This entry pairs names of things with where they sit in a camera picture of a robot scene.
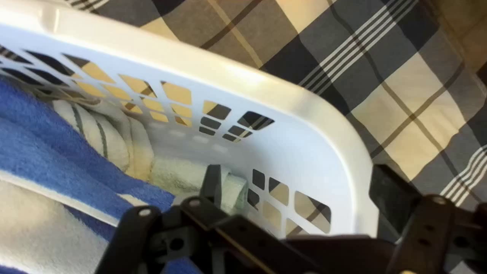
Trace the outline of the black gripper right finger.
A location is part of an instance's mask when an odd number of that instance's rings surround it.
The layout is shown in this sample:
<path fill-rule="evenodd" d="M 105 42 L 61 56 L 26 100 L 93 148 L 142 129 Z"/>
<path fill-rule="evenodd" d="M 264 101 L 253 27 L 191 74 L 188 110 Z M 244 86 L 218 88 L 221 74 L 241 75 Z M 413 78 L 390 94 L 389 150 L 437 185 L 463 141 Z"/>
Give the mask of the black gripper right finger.
<path fill-rule="evenodd" d="M 459 206 L 443 194 L 424 194 L 392 167 L 375 164 L 369 196 L 401 234 L 387 274 L 448 274 L 465 263 L 487 274 L 487 203 Z"/>

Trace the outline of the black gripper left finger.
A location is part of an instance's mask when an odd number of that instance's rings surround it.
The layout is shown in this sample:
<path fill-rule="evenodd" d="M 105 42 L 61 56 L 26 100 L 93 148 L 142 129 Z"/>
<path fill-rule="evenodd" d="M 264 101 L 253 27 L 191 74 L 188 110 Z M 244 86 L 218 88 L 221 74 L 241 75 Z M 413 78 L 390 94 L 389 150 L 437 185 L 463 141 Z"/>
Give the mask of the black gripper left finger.
<path fill-rule="evenodd" d="M 227 212 L 223 167 L 211 164 L 197 196 L 162 212 L 156 205 L 130 208 L 121 218 L 96 274 L 230 274 L 235 258 L 214 228 Z"/>

